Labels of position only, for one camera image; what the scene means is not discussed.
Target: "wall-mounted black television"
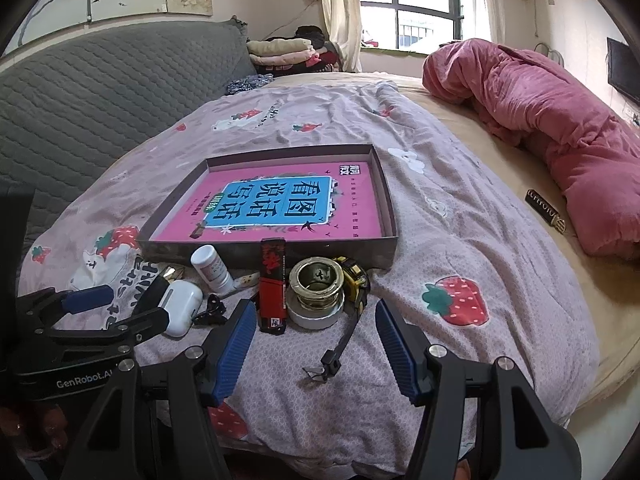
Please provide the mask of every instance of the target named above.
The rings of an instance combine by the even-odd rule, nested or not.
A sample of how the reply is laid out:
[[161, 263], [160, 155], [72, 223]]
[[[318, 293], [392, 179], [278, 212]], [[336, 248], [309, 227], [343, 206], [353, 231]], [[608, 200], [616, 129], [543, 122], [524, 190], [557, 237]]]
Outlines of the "wall-mounted black television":
[[609, 84], [640, 105], [640, 63], [624, 43], [607, 38]]

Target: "window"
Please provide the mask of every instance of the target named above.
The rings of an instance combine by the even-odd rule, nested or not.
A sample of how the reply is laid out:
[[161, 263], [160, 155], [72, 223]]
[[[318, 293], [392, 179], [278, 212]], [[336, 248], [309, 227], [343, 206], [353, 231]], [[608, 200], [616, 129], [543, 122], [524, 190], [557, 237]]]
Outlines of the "window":
[[430, 54], [462, 39], [460, 0], [360, 0], [363, 40], [380, 48]]

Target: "chocolate bar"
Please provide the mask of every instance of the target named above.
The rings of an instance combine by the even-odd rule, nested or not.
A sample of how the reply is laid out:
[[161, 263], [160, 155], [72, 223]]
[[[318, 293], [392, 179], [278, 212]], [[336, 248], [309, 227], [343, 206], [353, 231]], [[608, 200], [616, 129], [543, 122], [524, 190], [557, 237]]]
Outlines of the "chocolate bar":
[[553, 206], [540, 196], [535, 189], [529, 189], [525, 197], [525, 202], [529, 204], [536, 212], [542, 216], [546, 223], [554, 227], [559, 233], [564, 233], [566, 222], [560, 216]]
[[275, 335], [283, 334], [287, 328], [284, 249], [284, 238], [267, 238], [260, 242], [262, 259], [258, 288], [260, 330]]

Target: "gray quilted headboard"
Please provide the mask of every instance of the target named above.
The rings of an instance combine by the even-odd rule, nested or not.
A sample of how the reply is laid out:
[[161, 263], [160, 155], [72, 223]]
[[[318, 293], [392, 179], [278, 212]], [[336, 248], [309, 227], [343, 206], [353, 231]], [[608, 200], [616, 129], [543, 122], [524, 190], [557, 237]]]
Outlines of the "gray quilted headboard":
[[110, 28], [0, 73], [0, 180], [36, 188], [25, 248], [122, 155], [255, 74], [236, 20]]

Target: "silver screw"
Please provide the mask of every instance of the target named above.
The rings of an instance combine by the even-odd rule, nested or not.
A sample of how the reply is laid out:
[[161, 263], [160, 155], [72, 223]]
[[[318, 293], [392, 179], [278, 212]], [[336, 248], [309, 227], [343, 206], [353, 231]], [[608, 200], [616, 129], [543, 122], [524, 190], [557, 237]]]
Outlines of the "silver screw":
[[442, 345], [431, 345], [429, 347], [429, 353], [434, 357], [441, 358], [447, 355], [447, 349]]
[[118, 363], [118, 370], [120, 370], [121, 372], [128, 372], [130, 370], [133, 370], [135, 366], [136, 364], [133, 359], [123, 359]]
[[498, 357], [498, 366], [503, 370], [513, 370], [514, 362], [508, 357]]
[[187, 359], [197, 359], [202, 354], [202, 348], [200, 348], [199, 346], [190, 346], [184, 351], [184, 355], [187, 356]]

